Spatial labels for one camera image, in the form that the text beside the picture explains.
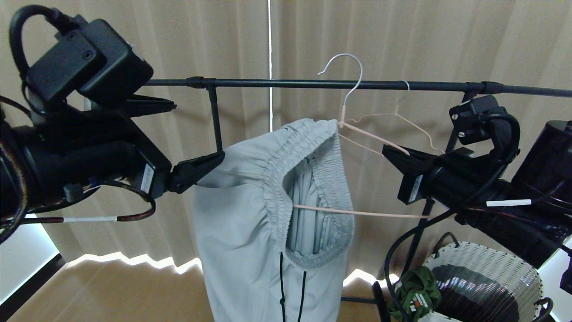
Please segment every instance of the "black drawstring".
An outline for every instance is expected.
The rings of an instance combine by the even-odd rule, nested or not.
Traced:
[[[286,298],[284,297],[284,278],[282,275],[282,263],[284,261],[284,254],[280,252],[280,290],[282,291],[282,299],[280,299],[280,305],[282,306],[282,321],[286,322],[286,308],[284,303],[286,303]],[[304,277],[302,278],[302,297],[300,299],[300,312],[298,313],[298,322],[302,318],[302,307],[304,306],[304,291],[306,289],[306,271],[304,271]]]

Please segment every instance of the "beige curtain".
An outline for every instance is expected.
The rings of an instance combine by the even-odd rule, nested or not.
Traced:
[[[511,85],[572,88],[572,10],[568,1],[280,1],[272,0],[274,78],[318,78],[337,53],[352,53],[364,65],[365,80],[498,81]],[[321,79],[356,80],[349,57],[332,63]],[[302,117],[337,119],[347,90],[274,89],[274,126]],[[356,91],[347,118],[393,113],[405,91]],[[572,101],[502,94],[499,103],[521,122],[522,153],[507,170],[510,179],[534,139],[550,119],[569,119]],[[399,113],[426,129],[445,149],[451,131],[448,109],[462,93],[411,92]],[[364,119],[359,127],[392,142],[425,152],[426,136],[398,117]],[[354,141],[380,151],[379,142],[342,129]],[[344,167],[355,210],[420,214],[423,202],[405,206],[396,199],[401,176],[381,156],[342,140]],[[490,144],[472,146],[478,154]],[[435,207],[438,214],[444,208]],[[386,251],[415,219],[357,218],[349,269],[382,275]],[[452,219],[426,230],[416,256],[423,261],[446,231],[460,239],[500,248],[479,231]],[[394,256],[400,272],[405,243]]]
[[[190,76],[220,78],[268,77],[268,13],[259,2],[242,1],[1,1],[1,93],[23,103],[19,77],[7,39],[8,24],[21,6],[38,3],[57,7],[88,21],[108,21],[135,45],[153,66],[154,78]],[[30,63],[55,44],[51,28],[34,17],[25,26],[24,45]],[[208,95],[204,90],[177,87],[144,88],[143,95],[173,100],[178,106],[164,115],[145,116],[136,123],[165,153],[173,165],[215,152]],[[219,109],[223,144],[268,132],[268,89],[220,90]],[[70,102],[83,107],[79,96]],[[12,125],[25,121],[9,112]],[[172,256],[176,265],[197,257],[188,193],[167,193],[157,200],[154,216],[136,223],[72,223],[45,225],[67,260],[85,253],[117,251],[128,257],[148,254],[154,260]],[[116,189],[102,189],[94,198],[65,209],[66,216],[123,215],[148,207],[138,197]]]
[[[0,2],[0,92],[23,102],[7,42],[7,25],[15,10],[32,1]],[[92,0],[41,1],[88,21],[103,18],[133,43],[154,67],[154,78],[205,76],[268,77],[268,8],[266,1]],[[271,0],[273,78],[318,78],[336,53],[350,52],[364,64],[365,80],[499,81],[511,85],[572,88],[572,10],[567,1],[280,1]],[[26,25],[27,58],[35,61],[54,44],[55,30],[41,18]],[[355,62],[340,58],[322,79],[355,80]],[[347,91],[273,89],[273,126],[302,117],[334,119]],[[215,150],[210,106],[205,91],[189,88],[144,88],[142,94],[178,104],[164,115],[136,120],[167,157],[177,162]],[[268,131],[267,89],[218,90],[224,146]],[[398,91],[356,91],[348,100],[348,117],[389,113],[404,95]],[[435,145],[445,148],[451,123],[447,110],[460,93],[411,92],[399,112],[425,128]],[[569,119],[571,101],[553,97],[497,95],[522,124],[522,153],[509,168],[510,179],[545,121]],[[76,106],[81,98],[72,97]],[[9,111],[12,124],[24,124]],[[426,152],[425,136],[397,117],[359,123],[368,131]],[[342,133],[376,150],[381,145],[359,134]],[[420,214],[422,202],[404,206],[396,200],[401,180],[386,160],[349,142],[342,143],[354,208],[361,211]],[[489,144],[472,147],[478,154]],[[128,257],[147,253],[154,260],[172,256],[180,265],[197,256],[189,195],[166,194],[153,217],[137,223],[45,225],[67,260],[85,253],[121,251]],[[65,215],[128,214],[147,207],[137,197],[105,189],[95,198],[63,211]],[[444,210],[436,207],[434,213]],[[388,247],[417,223],[414,219],[359,217],[350,250],[349,269],[380,276]],[[427,229],[417,253],[422,261],[437,238],[453,231],[459,238],[500,246],[480,232],[445,221]],[[394,258],[399,269],[407,244]]]

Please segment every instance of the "dark green cloth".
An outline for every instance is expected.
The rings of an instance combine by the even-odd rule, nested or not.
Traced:
[[[406,272],[401,283],[395,293],[413,321],[418,321],[439,306],[441,294],[437,288],[437,280],[429,268],[421,266]],[[394,302],[391,302],[389,312],[397,321],[404,321]]]

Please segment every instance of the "brown floor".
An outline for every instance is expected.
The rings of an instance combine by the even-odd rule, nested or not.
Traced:
[[[355,280],[346,296],[372,297]],[[82,261],[67,264],[26,302],[9,322],[213,321],[200,268],[177,274],[144,262]],[[338,321],[379,321],[373,304],[342,302]]]

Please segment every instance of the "clothing rack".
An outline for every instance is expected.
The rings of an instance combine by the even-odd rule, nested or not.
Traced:
[[[181,79],[164,79],[150,80],[147,86],[184,86],[197,89],[206,89],[209,93],[210,107],[213,116],[214,138],[217,151],[223,150],[223,141],[220,130],[219,105],[217,101],[217,87],[247,87],[247,88],[314,88],[314,89],[351,89],[357,81],[340,81],[340,80],[265,80],[265,79],[228,79],[228,78],[204,78],[194,76]],[[554,89],[540,87],[526,87],[504,85],[493,81],[483,81],[480,83],[452,83],[452,82],[430,82],[430,81],[408,81],[409,88],[404,81],[362,81],[357,89],[391,89],[396,91],[439,91],[439,92],[462,92],[464,93],[462,102],[471,100],[476,95],[493,95],[500,93],[512,93],[522,95],[540,95],[540,96],[556,96],[556,97],[572,97],[572,90]],[[445,152],[451,152],[457,143],[457,133],[453,130],[447,143]],[[431,214],[431,210],[435,202],[426,200],[422,211],[423,216]],[[427,221],[422,218],[419,224]],[[419,229],[413,236],[407,253],[405,265],[402,272],[409,270],[411,261],[415,256],[415,252],[419,247],[419,242],[423,234],[423,229]],[[374,299],[364,299],[358,297],[342,296],[341,300],[376,304],[379,315],[384,322],[389,322],[390,317],[387,312],[386,302],[383,298],[383,292],[378,282],[372,286]]]

